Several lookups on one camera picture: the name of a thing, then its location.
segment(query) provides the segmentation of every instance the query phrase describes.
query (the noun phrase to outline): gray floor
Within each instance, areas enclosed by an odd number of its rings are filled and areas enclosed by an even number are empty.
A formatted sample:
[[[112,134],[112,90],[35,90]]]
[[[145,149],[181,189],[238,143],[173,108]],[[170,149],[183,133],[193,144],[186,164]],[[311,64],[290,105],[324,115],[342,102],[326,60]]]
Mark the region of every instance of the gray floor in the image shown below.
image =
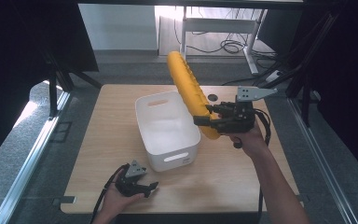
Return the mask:
[[[97,52],[97,60],[100,73],[89,74],[103,84],[172,84],[164,57],[150,55],[134,57],[134,55],[122,54],[117,56],[112,52]],[[201,85],[221,85],[230,80],[249,77],[249,70],[241,60],[244,59],[229,61],[208,58],[188,59]],[[90,215],[66,215],[59,207],[99,93],[78,77],[72,78],[76,88],[71,92],[70,104],[65,109],[55,134],[52,135],[22,194],[10,223],[88,223],[90,219]],[[253,81],[247,81],[237,84],[252,83]],[[301,199],[313,223],[345,223],[310,152],[310,147],[301,134],[294,115],[290,112],[283,91],[286,84],[279,86],[279,93],[269,97],[266,102],[293,171]],[[0,149],[0,204],[48,116],[47,85],[42,83],[35,87],[32,96],[39,107],[33,115],[13,129]],[[316,105],[310,107],[310,124],[358,218],[356,159],[325,123]],[[228,218],[224,219],[226,222],[222,220],[219,223],[243,223],[240,218],[241,216],[233,218],[234,220]],[[140,220],[139,223],[146,223],[146,221]],[[269,223],[268,214],[264,214],[261,223]]]

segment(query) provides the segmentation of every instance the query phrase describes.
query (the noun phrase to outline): sunlight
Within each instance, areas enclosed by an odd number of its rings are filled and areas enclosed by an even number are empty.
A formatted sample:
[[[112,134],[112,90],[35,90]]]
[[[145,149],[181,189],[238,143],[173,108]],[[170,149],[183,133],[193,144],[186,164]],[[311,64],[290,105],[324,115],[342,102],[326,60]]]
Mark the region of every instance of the sunlight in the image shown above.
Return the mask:
[[[46,83],[46,84],[50,85],[50,82],[47,81],[47,80],[44,80],[43,83]],[[57,87],[58,90],[62,91],[62,87],[61,87],[61,86],[56,85],[56,87]]]
[[[28,118],[32,113],[37,109],[37,104],[30,101],[22,110],[20,117],[17,119],[16,123],[14,124],[13,128],[15,128],[19,123],[21,123],[24,119]]]
[[[183,18],[183,7],[155,6],[156,16],[181,21]]]

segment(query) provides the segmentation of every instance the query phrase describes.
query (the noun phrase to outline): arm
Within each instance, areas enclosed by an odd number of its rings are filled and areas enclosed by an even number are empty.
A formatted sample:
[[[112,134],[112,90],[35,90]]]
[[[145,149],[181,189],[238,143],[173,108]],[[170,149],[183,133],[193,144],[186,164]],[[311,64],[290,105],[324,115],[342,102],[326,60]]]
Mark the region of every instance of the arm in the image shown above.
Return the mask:
[[[109,186],[109,189],[106,191],[103,197],[103,207],[92,222],[93,224],[110,223],[114,217],[116,217],[124,210],[124,208],[132,203],[139,201],[145,196],[143,193],[141,193],[135,194],[131,197],[125,197],[120,192],[118,192],[114,183],[116,182],[117,177],[121,172],[122,170],[118,172],[118,174],[113,179],[112,184]]]
[[[272,223],[310,223],[304,208],[265,144],[257,122],[248,133],[226,135],[233,142],[239,142],[240,138],[243,151],[252,159]]]

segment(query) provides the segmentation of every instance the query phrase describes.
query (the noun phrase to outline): wooden table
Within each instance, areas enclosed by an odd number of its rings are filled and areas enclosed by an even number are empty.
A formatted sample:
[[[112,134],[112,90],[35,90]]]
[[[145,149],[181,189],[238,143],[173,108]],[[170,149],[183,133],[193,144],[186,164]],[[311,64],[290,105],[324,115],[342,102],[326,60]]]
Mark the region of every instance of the wooden table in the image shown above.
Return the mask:
[[[234,100],[237,87],[202,87],[220,101]],[[147,168],[139,184],[158,181],[150,198],[129,206],[125,214],[256,212],[259,183],[252,161],[226,136],[210,140],[201,135],[198,156],[189,165],[162,173],[151,169],[135,115],[135,101],[153,93],[176,91],[171,85],[105,85],[102,87],[65,196],[65,213],[91,213],[110,175],[122,164],[137,160]],[[267,111],[263,100],[254,107]],[[295,180],[273,124],[269,147],[284,176],[298,194]]]

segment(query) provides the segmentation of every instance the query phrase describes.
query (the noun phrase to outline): white storage bin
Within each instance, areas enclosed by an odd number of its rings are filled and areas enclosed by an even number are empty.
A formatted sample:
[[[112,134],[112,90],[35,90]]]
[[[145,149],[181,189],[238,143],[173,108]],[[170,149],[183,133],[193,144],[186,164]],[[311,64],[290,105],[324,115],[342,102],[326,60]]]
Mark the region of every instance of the white storage bin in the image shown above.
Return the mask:
[[[177,91],[141,97],[135,110],[153,170],[170,170],[196,158],[200,130]]]

